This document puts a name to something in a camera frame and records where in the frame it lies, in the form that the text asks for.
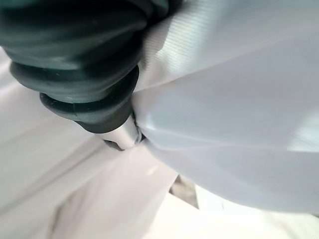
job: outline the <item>white cloth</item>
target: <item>white cloth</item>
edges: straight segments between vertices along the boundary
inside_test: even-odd
[[[151,152],[237,203],[319,213],[319,2],[187,3],[146,39]]]
[[[146,36],[133,103],[147,140],[122,153],[46,110],[1,56],[0,238],[140,235],[175,176],[155,158],[229,200],[319,213],[318,11],[316,0],[185,1]],[[108,195],[88,183],[99,173]],[[101,207],[86,207],[86,191]],[[118,211],[130,200],[148,215]],[[122,224],[86,228],[97,214]]]

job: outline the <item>crumpled fabric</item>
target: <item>crumpled fabric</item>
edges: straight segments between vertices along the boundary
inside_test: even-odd
[[[145,36],[147,139],[125,152],[46,110],[2,54],[0,238],[138,238],[176,176],[158,160],[228,200],[318,214],[318,10],[185,0]]]
[[[133,102],[151,152],[228,200],[318,214],[318,10],[185,1],[146,38]]]

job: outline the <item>white surface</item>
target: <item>white surface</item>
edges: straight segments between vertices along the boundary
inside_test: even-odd
[[[130,149],[66,201],[52,239],[140,239],[175,177],[143,144]]]
[[[208,204],[216,203],[208,197],[205,199]],[[228,206],[219,212],[198,210],[168,194],[151,229],[143,239],[317,239],[319,237],[319,219],[313,216],[262,212],[230,202],[226,204]]]

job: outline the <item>white fabric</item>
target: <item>white fabric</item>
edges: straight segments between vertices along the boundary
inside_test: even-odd
[[[1,56],[0,238],[83,238],[75,229],[96,214],[108,222],[119,216],[122,227],[92,222],[84,235],[96,229],[100,238],[101,228],[111,238],[140,235],[175,176],[163,165],[149,176],[159,164],[153,157],[238,203],[319,213],[318,11],[316,0],[184,1],[146,36],[133,102],[148,139],[122,153],[46,110]],[[127,168],[130,158],[136,164]],[[85,187],[99,173],[110,182],[123,176],[117,185],[101,183],[110,197],[95,191],[98,183]],[[141,182],[145,191],[128,190]],[[55,210],[81,186],[55,222]],[[87,210],[86,190],[101,207]],[[104,199],[114,207],[99,211]],[[141,210],[152,205],[149,214],[120,211],[130,200]]]
[[[319,2],[187,3],[146,39],[151,152],[237,203],[319,213]]]

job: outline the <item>white satin fabric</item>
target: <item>white satin fabric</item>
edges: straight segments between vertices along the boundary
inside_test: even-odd
[[[158,160],[237,203],[319,213],[318,12],[184,1],[146,36],[133,103],[147,140],[125,152],[46,110],[2,54],[0,238],[138,238],[176,176]]]
[[[185,2],[146,39],[134,106],[151,152],[237,203],[319,213],[318,12]]]

